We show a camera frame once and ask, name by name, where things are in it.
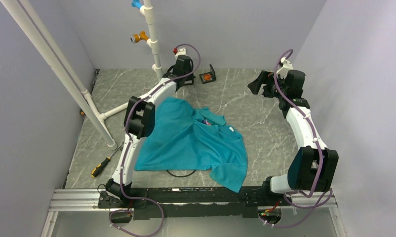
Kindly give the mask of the black square frame holder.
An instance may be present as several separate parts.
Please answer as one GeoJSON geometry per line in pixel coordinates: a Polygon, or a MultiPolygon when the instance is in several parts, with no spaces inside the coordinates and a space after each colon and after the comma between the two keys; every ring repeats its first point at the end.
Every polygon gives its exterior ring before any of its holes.
{"type": "Polygon", "coordinates": [[[202,84],[216,81],[216,73],[215,73],[215,70],[214,70],[212,64],[209,64],[209,68],[210,68],[209,72],[199,74],[199,78],[200,78],[202,84]]]}

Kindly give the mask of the orange brooch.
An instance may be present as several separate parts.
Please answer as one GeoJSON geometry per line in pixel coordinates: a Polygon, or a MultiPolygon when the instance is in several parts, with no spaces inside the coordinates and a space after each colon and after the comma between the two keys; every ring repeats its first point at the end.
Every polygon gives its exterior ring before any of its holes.
{"type": "Polygon", "coordinates": [[[203,79],[204,79],[205,81],[210,81],[210,80],[211,80],[211,75],[204,75],[204,76],[203,76],[203,79]]]}

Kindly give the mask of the teal t-shirt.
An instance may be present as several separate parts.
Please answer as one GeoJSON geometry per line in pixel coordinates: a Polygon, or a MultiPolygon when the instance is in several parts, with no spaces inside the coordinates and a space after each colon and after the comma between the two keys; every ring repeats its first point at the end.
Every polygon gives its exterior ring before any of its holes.
{"type": "Polygon", "coordinates": [[[209,170],[212,180],[238,193],[247,167],[243,136],[227,124],[224,116],[208,107],[193,108],[186,100],[168,97],[157,108],[155,127],[134,169],[209,170]],[[212,126],[203,124],[203,120],[212,126]]]}

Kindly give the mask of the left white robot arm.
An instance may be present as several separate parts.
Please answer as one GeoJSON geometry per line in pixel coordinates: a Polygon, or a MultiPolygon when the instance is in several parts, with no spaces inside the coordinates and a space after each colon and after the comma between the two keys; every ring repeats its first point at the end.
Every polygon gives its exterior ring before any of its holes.
{"type": "Polygon", "coordinates": [[[124,118],[125,137],[119,165],[105,184],[111,201],[117,207],[129,204],[129,192],[133,181],[134,166],[147,137],[151,135],[156,121],[156,109],[169,96],[184,85],[194,83],[194,63],[190,56],[177,56],[176,62],[163,78],[148,92],[128,100],[124,118]]]}

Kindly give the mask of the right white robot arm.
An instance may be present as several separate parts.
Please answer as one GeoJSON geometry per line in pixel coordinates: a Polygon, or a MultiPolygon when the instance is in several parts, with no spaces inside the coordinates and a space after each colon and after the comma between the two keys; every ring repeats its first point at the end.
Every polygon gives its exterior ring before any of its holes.
{"type": "Polygon", "coordinates": [[[272,205],[280,194],[292,191],[327,192],[339,159],[336,150],[331,150],[321,140],[311,118],[309,102],[303,98],[305,73],[288,71],[286,77],[274,78],[274,73],[262,71],[248,88],[252,94],[263,89],[263,96],[277,98],[283,117],[290,124],[299,150],[288,172],[281,176],[268,177],[261,191],[261,200],[272,205]]]}

